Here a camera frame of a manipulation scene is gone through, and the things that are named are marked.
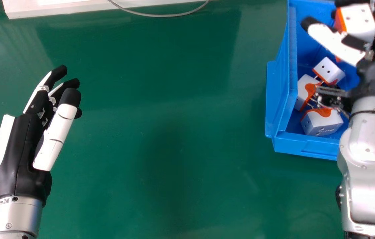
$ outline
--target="cable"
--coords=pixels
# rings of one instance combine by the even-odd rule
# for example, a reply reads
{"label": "cable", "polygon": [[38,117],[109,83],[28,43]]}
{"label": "cable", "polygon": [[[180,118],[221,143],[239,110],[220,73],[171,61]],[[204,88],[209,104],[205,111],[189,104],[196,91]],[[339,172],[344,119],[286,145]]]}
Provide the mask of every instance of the cable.
{"label": "cable", "polygon": [[181,16],[185,16],[185,15],[189,15],[189,14],[192,14],[194,12],[197,12],[197,11],[201,10],[202,8],[204,8],[204,6],[206,6],[211,0],[207,0],[204,4],[197,7],[196,9],[193,9],[192,11],[176,13],[176,14],[148,14],[148,13],[143,13],[143,12],[135,12],[135,11],[126,9],[126,8],[118,5],[113,0],[107,0],[107,1],[109,3],[111,3],[112,5],[118,7],[119,9],[123,10],[124,12],[130,12],[132,14],[136,14],[136,15],[140,15],[140,16],[144,16],[144,17],[151,17],[151,18],[175,18],[175,17],[181,17]]}

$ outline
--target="green tabletop surface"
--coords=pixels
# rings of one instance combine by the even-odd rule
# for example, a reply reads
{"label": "green tabletop surface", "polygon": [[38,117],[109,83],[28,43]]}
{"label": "green tabletop surface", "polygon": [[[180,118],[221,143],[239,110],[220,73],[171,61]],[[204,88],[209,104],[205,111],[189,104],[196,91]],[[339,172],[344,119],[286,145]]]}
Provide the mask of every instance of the green tabletop surface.
{"label": "green tabletop surface", "polygon": [[40,238],[342,238],[336,162],[275,153],[264,135],[285,22],[284,0],[19,20],[0,1],[0,123],[51,69],[81,81]]}

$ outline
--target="wire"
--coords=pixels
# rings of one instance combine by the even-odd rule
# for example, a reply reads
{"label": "wire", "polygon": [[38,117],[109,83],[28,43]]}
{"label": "wire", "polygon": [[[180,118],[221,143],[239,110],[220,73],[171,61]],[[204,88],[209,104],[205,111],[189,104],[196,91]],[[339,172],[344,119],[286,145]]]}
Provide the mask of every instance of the wire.
{"label": "wire", "polygon": [[119,4],[115,3],[113,0],[107,0],[107,1],[109,3],[111,3],[112,5],[118,7],[119,9],[123,10],[124,12],[130,12],[132,14],[136,14],[136,15],[140,15],[140,16],[144,16],[144,17],[151,17],[151,18],[175,18],[175,17],[186,16],[186,15],[192,14],[194,12],[197,12],[197,11],[203,9],[204,6],[206,6],[211,0],[207,0],[201,6],[193,9],[192,11],[176,13],[176,14],[149,14],[149,13],[143,13],[143,12],[136,12],[136,11],[132,11],[132,10],[129,10],[129,9],[126,9],[126,8],[120,6]]}

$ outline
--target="robotic arm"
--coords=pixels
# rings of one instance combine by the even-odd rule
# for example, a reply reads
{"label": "robotic arm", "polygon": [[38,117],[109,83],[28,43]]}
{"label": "robotic arm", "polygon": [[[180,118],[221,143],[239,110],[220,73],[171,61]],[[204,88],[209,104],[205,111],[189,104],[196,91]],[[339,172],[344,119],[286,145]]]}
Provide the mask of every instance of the robotic arm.
{"label": "robotic arm", "polygon": [[[365,2],[336,1],[335,5],[339,11]],[[369,7],[374,9],[375,21],[375,2]],[[336,29],[311,17],[303,20],[302,27],[339,59],[357,68],[360,83],[356,88],[346,92],[318,86],[316,93],[332,106],[351,112],[349,127],[339,142],[337,160],[343,180],[336,198],[345,238],[375,239],[375,33],[374,41],[366,42],[345,31],[345,26]]]}
{"label": "robotic arm", "polygon": [[53,88],[67,73],[49,72],[34,89],[23,114],[4,115],[0,127],[0,239],[38,237],[51,191],[50,170],[74,119],[81,116],[78,79]]}

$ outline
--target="blue plastic bin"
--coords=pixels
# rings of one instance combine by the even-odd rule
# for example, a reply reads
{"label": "blue plastic bin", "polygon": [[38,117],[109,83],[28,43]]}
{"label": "blue plastic bin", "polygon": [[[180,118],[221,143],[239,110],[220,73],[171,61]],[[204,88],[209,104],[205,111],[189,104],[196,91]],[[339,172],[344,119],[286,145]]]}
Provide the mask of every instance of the blue plastic bin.
{"label": "blue plastic bin", "polygon": [[[267,65],[266,94],[266,136],[273,141],[274,151],[336,160],[339,139],[347,129],[348,120],[334,134],[316,137],[304,135],[300,125],[303,112],[294,109],[297,99],[297,81],[303,74],[314,77],[312,68],[325,56],[333,62],[335,58],[314,41],[300,22],[312,16],[323,23],[332,25],[332,1],[288,0],[288,14],[285,34],[275,61]],[[343,89],[351,89],[359,83],[356,68],[337,63],[345,71],[346,77],[338,84]]]}

